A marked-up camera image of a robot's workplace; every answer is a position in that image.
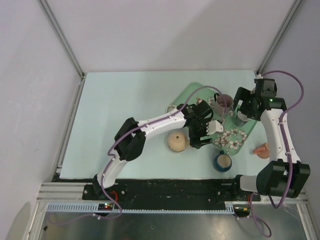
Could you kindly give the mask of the small grey mug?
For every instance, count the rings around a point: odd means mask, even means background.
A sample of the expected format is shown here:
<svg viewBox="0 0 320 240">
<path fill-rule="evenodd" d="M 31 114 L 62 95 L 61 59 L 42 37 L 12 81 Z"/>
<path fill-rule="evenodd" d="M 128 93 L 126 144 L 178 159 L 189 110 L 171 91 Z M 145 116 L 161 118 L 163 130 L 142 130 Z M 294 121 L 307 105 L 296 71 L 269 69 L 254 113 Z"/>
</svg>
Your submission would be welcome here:
<svg viewBox="0 0 320 240">
<path fill-rule="evenodd" d="M 248 118 L 245 114 L 243 114 L 241 111 L 237 112 L 234 124 L 237 127 L 241 127 L 243 125 L 245 125 L 247 122 L 249 122 L 251 119 Z"/>
</svg>

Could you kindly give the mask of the beige round mug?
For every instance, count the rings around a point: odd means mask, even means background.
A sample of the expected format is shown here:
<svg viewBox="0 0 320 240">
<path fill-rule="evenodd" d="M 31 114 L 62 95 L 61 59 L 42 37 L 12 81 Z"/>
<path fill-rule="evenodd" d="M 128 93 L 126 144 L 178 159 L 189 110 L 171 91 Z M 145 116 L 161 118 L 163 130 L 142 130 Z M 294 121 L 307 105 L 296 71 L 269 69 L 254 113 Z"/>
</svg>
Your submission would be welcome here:
<svg viewBox="0 0 320 240">
<path fill-rule="evenodd" d="M 188 148 L 191 148 L 191 144 L 187 136 L 180 131 L 172 132 L 167 138 L 167 145 L 173 152 L 180 153 Z"/>
</svg>

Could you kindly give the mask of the mauve mug black handle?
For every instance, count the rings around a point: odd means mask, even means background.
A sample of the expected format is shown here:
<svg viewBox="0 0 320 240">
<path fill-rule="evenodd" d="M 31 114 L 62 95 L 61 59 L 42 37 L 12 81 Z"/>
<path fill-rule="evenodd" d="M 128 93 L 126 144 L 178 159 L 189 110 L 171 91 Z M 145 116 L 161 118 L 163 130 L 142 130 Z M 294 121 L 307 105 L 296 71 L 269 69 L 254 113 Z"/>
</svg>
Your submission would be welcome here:
<svg viewBox="0 0 320 240">
<path fill-rule="evenodd" d="M 214 94 L 214 111 L 222 116 L 223 114 L 227 114 L 230 109 L 233 107 L 233 98 L 228 94 L 220 95 L 218 92 Z"/>
</svg>

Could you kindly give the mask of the blue striped mug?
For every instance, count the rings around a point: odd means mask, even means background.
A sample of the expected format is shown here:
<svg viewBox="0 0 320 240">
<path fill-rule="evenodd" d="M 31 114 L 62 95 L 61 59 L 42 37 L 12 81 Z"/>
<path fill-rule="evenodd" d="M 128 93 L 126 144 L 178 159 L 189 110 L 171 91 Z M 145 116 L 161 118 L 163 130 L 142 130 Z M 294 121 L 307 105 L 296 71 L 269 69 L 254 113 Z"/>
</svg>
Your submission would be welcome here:
<svg viewBox="0 0 320 240">
<path fill-rule="evenodd" d="M 232 168 L 232 159 L 221 150 L 218 155 L 213 158 L 212 165 L 218 172 L 227 172 Z"/>
</svg>

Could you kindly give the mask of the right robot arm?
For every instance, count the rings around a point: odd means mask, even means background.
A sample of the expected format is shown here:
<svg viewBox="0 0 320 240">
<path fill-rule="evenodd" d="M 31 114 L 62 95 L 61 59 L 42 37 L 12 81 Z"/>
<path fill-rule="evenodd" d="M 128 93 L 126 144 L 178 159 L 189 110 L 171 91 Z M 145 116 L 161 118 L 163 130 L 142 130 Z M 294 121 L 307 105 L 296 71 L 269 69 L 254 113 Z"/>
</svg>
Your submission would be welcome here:
<svg viewBox="0 0 320 240">
<path fill-rule="evenodd" d="M 249 192 L 263 196 L 295 199 L 303 189 L 311 169 L 303 164 L 292 143 L 283 98 L 277 97 L 274 79 L 255 79 L 254 90 L 239 87 L 233 104 L 249 119 L 260 121 L 269 146 L 269 163 L 255 176 L 237 175 L 239 183 L 231 187 L 232 197 L 243 200 Z"/>
</svg>

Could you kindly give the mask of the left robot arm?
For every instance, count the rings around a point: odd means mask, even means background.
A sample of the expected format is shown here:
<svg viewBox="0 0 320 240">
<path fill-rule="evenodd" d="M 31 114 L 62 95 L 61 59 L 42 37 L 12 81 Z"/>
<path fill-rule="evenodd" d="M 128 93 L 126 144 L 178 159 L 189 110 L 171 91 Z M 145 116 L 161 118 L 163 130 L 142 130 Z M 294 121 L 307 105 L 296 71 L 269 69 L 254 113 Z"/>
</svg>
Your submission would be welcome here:
<svg viewBox="0 0 320 240">
<path fill-rule="evenodd" d="M 206 101 L 198 104 L 180 104 L 173 110 L 161 116 L 136 121 L 128 118 L 114 137 L 114 144 L 107 155 L 111 157 L 104 170 L 93 177 L 93 193 L 99 199 L 107 199 L 111 187 L 124 166 L 137 159 L 143 152 L 146 140 L 175 129 L 188 128 L 189 144 L 200 149 L 212 143 L 209 135 L 209 123 L 214 111 Z"/>
</svg>

